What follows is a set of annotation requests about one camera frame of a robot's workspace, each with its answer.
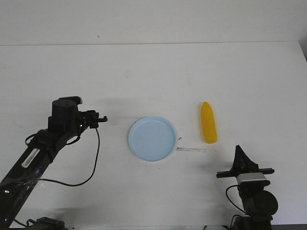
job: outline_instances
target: black cable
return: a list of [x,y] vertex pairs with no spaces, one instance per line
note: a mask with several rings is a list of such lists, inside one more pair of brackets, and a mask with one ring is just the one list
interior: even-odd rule
[[228,196],[228,190],[230,189],[230,188],[233,188],[233,187],[239,187],[237,184],[236,185],[232,185],[232,186],[229,186],[227,189],[226,189],[226,197],[227,197],[227,199],[230,201],[230,203],[231,204],[233,204],[237,209],[239,209],[241,212],[244,212],[245,213],[245,211],[243,210],[243,209],[241,209],[241,208],[239,208],[237,205],[235,205],[235,203],[229,198],[229,196]]
[[243,218],[243,217],[242,217],[242,216],[240,216],[240,215],[233,215],[233,216],[232,216],[232,218],[231,218],[230,230],[231,230],[231,229],[232,229],[232,227],[233,227],[233,226],[232,226],[232,222],[234,221],[234,218],[235,218],[235,217],[241,217],[241,218]]
[[21,225],[21,226],[24,226],[24,227],[27,227],[25,224],[23,224],[22,222],[19,222],[18,220],[14,219],[14,222],[16,222],[17,224]]
[[25,144],[26,144],[27,146],[29,146],[29,143],[28,143],[27,141],[28,141],[30,138],[34,137],[35,135],[36,135],[36,133],[34,133],[34,134],[28,136],[28,137],[24,140],[24,142],[25,142]]
[[76,143],[78,140],[80,140],[80,138],[81,138],[81,136],[80,136],[80,134],[79,134],[75,140],[73,140],[73,141],[70,142],[70,143],[66,143],[66,145],[72,145],[72,144]]
[[83,181],[82,183],[79,183],[79,184],[67,184],[67,183],[64,183],[64,182],[61,182],[61,181],[52,180],[52,179],[31,179],[31,180],[54,182],[54,183],[58,183],[58,184],[69,186],[69,187],[77,187],[77,186],[83,185],[86,182],[88,182],[93,177],[93,175],[95,173],[96,165],[97,165],[97,160],[98,160],[99,149],[100,149],[100,136],[99,136],[97,128],[95,128],[95,130],[96,130],[97,137],[98,137],[98,148],[97,148],[96,159],[95,159],[95,164],[94,164],[94,169],[93,169],[92,175],[87,180],[85,180],[85,181]]
[[31,224],[35,224],[36,221],[35,221],[35,220],[32,220],[32,219],[27,220],[27,226],[30,226],[30,223],[31,223]]

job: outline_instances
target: white tabletop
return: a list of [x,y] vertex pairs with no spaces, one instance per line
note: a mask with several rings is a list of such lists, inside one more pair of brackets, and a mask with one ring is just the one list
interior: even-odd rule
[[[273,224],[306,223],[307,65],[298,42],[181,45],[1,46],[0,175],[25,150],[24,139],[47,127],[51,102],[83,98],[101,124],[94,178],[70,188],[40,182],[18,219],[42,216],[67,226],[229,224],[237,210],[224,191],[235,178],[216,179],[232,166],[235,145],[267,175],[279,202]],[[219,140],[202,141],[200,105],[211,103]],[[176,129],[177,147],[158,162],[134,156],[129,129],[156,115]],[[97,140],[81,140],[56,157],[44,178],[78,183],[94,164]],[[231,198],[241,204],[237,191]]]

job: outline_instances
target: light blue plate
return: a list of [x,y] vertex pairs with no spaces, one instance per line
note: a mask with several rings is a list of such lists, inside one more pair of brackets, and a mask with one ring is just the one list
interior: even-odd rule
[[167,157],[176,144],[173,126],[158,116],[138,120],[129,133],[131,151],[145,161],[159,161]]

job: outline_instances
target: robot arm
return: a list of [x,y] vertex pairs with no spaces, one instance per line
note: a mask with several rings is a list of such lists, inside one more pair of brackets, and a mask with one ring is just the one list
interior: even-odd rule
[[245,217],[237,217],[231,230],[272,230],[272,215],[277,212],[278,203],[273,194],[263,190],[270,185],[264,174],[274,169],[260,169],[251,161],[239,145],[236,146],[235,160],[230,171],[217,172],[217,178],[236,177],[237,187]]
[[73,137],[73,142],[88,127],[98,128],[99,118],[95,110],[78,111],[80,97],[64,97],[52,103],[52,116],[48,118],[48,129],[38,131],[27,149],[0,183],[0,229],[8,229],[19,210],[35,187],[37,180],[53,162],[57,153]]

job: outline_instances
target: white wall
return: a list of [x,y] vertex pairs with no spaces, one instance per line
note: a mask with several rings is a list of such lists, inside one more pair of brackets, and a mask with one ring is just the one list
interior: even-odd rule
[[304,39],[306,0],[0,2],[0,45]]

